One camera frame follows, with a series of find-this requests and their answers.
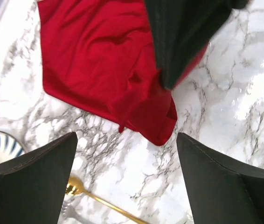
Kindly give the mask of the silver fork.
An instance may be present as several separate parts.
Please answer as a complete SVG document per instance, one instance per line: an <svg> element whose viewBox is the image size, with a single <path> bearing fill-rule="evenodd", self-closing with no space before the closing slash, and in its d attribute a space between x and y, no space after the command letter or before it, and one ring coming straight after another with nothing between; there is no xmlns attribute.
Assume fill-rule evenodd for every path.
<svg viewBox="0 0 264 224"><path fill-rule="evenodd" d="M66 201L64 201L62 204L61 213L66 217L70 217L74 219L78 219L80 217L78 213L75 211L74 207Z"/></svg>

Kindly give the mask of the gold spoon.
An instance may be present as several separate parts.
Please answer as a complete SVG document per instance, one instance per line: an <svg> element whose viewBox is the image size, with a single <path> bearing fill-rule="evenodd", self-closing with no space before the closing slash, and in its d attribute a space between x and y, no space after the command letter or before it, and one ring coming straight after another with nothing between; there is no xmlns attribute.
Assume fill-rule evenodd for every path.
<svg viewBox="0 0 264 224"><path fill-rule="evenodd" d="M65 194L69 195L69 196L75 196L75 195L79 195L79 194L86 194L87 196L93 198L94 200L106 205L107 207L117 211L118 213L120 213L121 215L127 217L128 219L134 221L135 223L138 224L147 224L148 222L130 214L127 211L124 211L118 207L116 207L115 205L112 205L111 203L103 200L102 198L92 194L91 192L87 191L86 188L84 187L83 182L75 175L70 175L69 176L69 180L68 180L68 184L66 186L66 190L65 190Z"/></svg>

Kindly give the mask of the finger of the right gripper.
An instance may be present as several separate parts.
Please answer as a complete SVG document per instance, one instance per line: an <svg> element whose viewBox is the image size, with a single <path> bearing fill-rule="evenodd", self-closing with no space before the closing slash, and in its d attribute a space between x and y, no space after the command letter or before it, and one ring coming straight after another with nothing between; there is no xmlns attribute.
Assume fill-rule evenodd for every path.
<svg viewBox="0 0 264 224"><path fill-rule="evenodd" d="M146 0L161 84L172 90L199 62L211 37L246 0Z"/></svg>

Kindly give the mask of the red cloth napkin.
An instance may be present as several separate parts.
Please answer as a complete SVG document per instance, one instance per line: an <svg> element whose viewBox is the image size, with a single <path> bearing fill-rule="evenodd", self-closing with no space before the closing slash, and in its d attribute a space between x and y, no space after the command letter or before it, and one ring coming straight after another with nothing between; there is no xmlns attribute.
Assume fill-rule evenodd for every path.
<svg viewBox="0 0 264 224"><path fill-rule="evenodd" d="M164 145L177 112L144 1L42 0L38 9L45 92Z"/></svg>

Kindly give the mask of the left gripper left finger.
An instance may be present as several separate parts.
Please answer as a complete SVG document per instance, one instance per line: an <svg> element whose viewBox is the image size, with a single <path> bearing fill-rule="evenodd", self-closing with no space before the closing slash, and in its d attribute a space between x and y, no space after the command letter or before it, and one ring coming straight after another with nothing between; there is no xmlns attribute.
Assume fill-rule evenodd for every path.
<svg viewBox="0 0 264 224"><path fill-rule="evenodd" d="M56 224L77 147L70 132L0 164L0 224Z"/></svg>

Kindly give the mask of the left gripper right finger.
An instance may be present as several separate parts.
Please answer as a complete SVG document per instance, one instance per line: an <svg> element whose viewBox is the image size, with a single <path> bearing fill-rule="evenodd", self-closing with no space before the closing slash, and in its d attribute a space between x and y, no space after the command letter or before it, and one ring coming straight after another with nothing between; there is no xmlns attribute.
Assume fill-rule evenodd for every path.
<svg viewBox="0 0 264 224"><path fill-rule="evenodd" d="M176 143L194 223L264 224L264 169L185 133Z"/></svg>

